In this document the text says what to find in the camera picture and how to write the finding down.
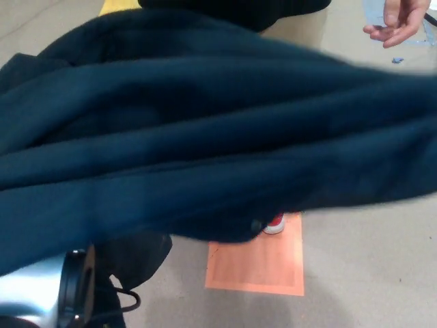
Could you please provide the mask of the person's bare left hand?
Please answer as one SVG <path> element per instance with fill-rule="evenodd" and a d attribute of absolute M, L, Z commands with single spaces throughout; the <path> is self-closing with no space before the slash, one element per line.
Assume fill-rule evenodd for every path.
<path fill-rule="evenodd" d="M 429 9 L 430 0 L 386 0 L 384 26 L 366 25 L 363 31 L 385 49 L 397 46 L 415 35 Z"/>

